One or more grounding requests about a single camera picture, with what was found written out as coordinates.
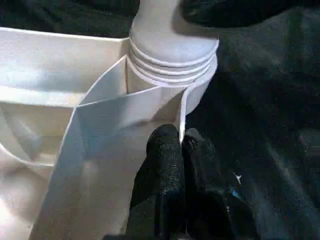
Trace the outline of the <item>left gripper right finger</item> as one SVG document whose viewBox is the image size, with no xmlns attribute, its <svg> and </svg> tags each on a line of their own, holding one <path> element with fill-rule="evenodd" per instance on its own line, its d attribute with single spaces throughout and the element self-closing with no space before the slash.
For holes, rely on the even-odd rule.
<svg viewBox="0 0 320 240">
<path fill-rule="evenodd" d="M 187 233 L 194 240 L 259 240 L 255 220 L 233 172 L 214 144 L 195 129 L 182 142 Z"/>
</svg>

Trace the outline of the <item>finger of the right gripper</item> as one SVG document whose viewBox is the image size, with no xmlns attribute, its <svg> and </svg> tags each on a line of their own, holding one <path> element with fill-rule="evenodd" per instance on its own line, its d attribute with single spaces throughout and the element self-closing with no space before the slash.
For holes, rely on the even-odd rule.
<svg viewBox="0 0 320 240">
<path fill-rule="evenodd" d="M 183 0 L 183 18 L 208 28 L 242 28 L 259 24 L 295 7 L 318 7 L 318 0 Z"/>
</svg>

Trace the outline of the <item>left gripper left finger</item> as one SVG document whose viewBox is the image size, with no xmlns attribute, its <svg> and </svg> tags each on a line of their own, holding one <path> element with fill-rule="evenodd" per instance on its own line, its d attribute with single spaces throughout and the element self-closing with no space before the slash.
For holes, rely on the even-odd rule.
<svg viewBox="0 0 320 240">
<path fill-rule="evenodd" d="M 131 195 L 126 235 L 176 240 L 186 231 L 185 168 L 179 133 L 172 124 L 157 127 L 146 144 Z"/>
</svg>

